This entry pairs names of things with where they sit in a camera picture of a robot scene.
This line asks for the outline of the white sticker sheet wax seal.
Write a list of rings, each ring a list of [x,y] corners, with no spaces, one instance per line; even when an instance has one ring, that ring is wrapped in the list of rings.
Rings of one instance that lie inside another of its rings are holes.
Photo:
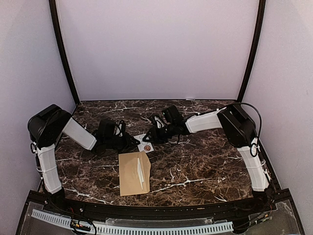
[[[140,142],[140,144],[137,145],[139,152],[142,152],[142,151],[144,151],[145,153],[153,152],[153,151],[154,151],[154,148],[153,148],[152,144],[151,144],[151,143],[148,143],[148,142],[143,142],[143,141],[142,141],[144,135],[145,135],[145,134],[141,134],[141,135],[134,136],[134,138],[136,138],[136,139]],[[151,147],[151,150],[150,150],[150,151],[145,151],[144,147],[145,147],[146,145],[148,145],[148,146]]]

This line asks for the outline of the brown wax seal sticker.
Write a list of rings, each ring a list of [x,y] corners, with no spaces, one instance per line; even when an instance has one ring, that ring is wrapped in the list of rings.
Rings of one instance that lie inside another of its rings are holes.
[[[144,147],[144,149],[145,149],[145,151],[150,151],[150,150],[151,150],[151,147],[148,146],[148,145],[146,145],[146,146]]]

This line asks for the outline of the brown kraft envelope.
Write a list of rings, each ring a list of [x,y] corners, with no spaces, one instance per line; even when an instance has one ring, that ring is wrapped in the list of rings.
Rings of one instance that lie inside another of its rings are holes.
[[[143,190],[137,174],[137,158],[140,158],[144,175]],[[151,163],[144,151],[118,155],[120,196],[146,194],[150,192]]]

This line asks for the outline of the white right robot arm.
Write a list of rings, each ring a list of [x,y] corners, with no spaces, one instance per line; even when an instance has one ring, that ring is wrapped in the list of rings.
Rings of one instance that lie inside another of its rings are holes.
[[[228,142],[239,151],[250,176],[252,191],[264,193],[270,187],[271,177],[266,162],[260,156],[261,125],[257,126],[242,108],[245,103],[235,102],[216,110],[184,118],[175,105],[162,111],[165,119],[151,116],[152,127],[143,137],[144,142],[164,144],[172,137],[191,135],[205,130],[223,129]]]

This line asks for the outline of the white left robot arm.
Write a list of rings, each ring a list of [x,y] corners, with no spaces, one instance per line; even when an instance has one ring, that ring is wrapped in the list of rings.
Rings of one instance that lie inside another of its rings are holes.
[[[96,130],[89,132],[71,113],[55,104],[31,117],[27,129],[44,190],[53,195],[49,204],[58,213],[66,213],[69,209],[68,201],[58,195],[64,188],[59,177],[55,153],[63,137],[94,154],[102,154],[108,149],[123,152],[140,144],[139,140],[127,132],[123,120],[115,122],[104,118],[100,120]]]

